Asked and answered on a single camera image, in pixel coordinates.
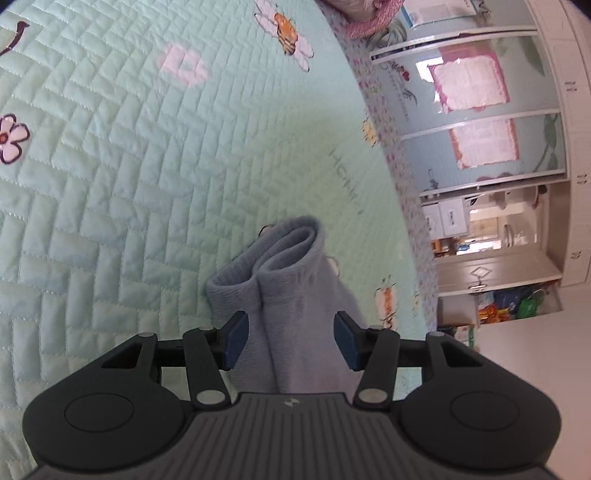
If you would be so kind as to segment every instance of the folded sock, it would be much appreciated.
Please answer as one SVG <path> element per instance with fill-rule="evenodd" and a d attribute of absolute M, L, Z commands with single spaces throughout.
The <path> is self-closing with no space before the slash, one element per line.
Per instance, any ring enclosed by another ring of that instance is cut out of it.
<path fill-rule="evenodd" d="M 285 220 L 209 279 L 215 326 L 237 310 L 249 317 L 249 338 L 229 373 L 238 391 L 322 393 L 352 398 L 352 372 L 333 336 L 346 311 L 363 320 L 352 293 L 323 253 L 324 230 L 313 217 Z"/>

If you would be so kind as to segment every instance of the mint green quilt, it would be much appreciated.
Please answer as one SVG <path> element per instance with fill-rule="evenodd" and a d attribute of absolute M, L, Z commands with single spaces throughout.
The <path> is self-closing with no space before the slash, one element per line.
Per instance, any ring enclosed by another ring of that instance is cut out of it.
<path fill-rule="evenodd" d="M 425 334 L 384 154 L 311 0 L 17 0 L 0 51 L 1 479 L 32 468 L 38 393 L 138 332 L 208 325 L 207 279 L 286 217 L 324 223 L 370 323 Z"/>

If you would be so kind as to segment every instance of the flower embroidery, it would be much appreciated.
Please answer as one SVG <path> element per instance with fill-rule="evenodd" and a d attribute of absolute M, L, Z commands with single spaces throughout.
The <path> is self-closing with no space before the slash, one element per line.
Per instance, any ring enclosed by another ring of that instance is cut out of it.
<path fill-rule="evenodd" d="M 310 71 L 308 59 L 314 56 L 314 50 L 308 41 L 302 37 L 291 20 L 275 10 L 267 0 L 255 0 L 258 12 L 255 19 L 258 24 L 274 38 L 279 39 L 283 53 L 294 57 L 304 72 Z"/>
<path fill-rule="evenodd" d="M 0 116 L 0 161 L 6 165 L 22 155 L 20 142 L 29 139 L 31 133 L 25 124 L 18 124 L 14 113 Z"/>
<path fill-rule="evenodd" d="M 25 28 L 27 28 L 28 26 L 29 24 L 27 22 L 17 23 L 17 33 L 16 35 L 14 35 L 14 38 L 12 39 L 12 42 L 10 42 L 10 45 L 6 47 L 4 50 L 0 51 L 0 57 L 17 46 L 17 43 L 20 41 L 22 34 L 25 31 Z"/>

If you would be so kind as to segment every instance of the cabinet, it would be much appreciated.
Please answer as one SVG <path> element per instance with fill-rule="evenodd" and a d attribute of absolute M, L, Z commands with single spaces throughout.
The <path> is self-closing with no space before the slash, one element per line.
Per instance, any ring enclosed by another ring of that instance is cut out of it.
<path fill-rule="evenodd" d="M 470 218 L 462 199 L 447 200 L 436 205 L 426 205 L 423 213 L 431 240 L 468 233 Z"/>
<path fill-rule="evenodd" d="M 467 271 L 475 261 L 493 271 L 493 288 L 560 277 L 564 286 L 590 281 L 591 45 L 577 27 L 583 15 L 567 0 L 471 1 L 476 15 L 411 28 L 400 14 L 368 43 L 419 195 L 433 206 L 541 186 L 555 193 L 554 205 L 544 226 L 548 244 L 521 257 L 474 257 L 477 248 L 461 251 L 466 245 L 457 242 L 457 252 L 468 255 L 437 259 L 441 293 L 476 286 Z M 489 241 L 494 248 L 514 244 L 512 220 L 498 224 L 496 231 L 509 231 L 506 242 Z"/>
<path fill-rule="evenodd" d="M 560 270 L 535 245 L 437 259 L 439 296 L 501 290 L 562 278 Z"/>
<path fill-rule="evenodd" d="M 523 307 L 520 314 L 522 301 L 527 301 L 528 305 Z M 493 295 L 482 293 L 440 297 L 437 303 L 438 330 L 464 338 L 468 333 L 472 337 L 469 346 L 474 346 L 478 344 L 481 325 L 517 320 L 531 314 L 533 308 L 536 317 L 562 311 L 555 284 L 529 284 L 521 289 L 496 291 Z"/>

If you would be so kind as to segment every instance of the white wall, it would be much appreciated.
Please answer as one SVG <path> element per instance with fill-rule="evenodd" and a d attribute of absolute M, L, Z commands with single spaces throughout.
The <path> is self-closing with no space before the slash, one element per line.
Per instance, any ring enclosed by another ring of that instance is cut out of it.
<path fill-rule="evenodd" d="M 558 405 L 562 431 L 548 463 L 564 480 L 591 478 L 591 286 L 560 292 L 564 311 L 484 325 L 481 352 Z"/>
<path fill-rule="evenodd" d="M 564 4 L 567 16 L 573 26 L 574 34 L 577 37 L 579 49 L 583 55 L 587 78 L 591 80 L 591 21 L 568 0 L 564 0 Z M 589 265 L 587 283 L 591 285 L 591 265 Z"/>

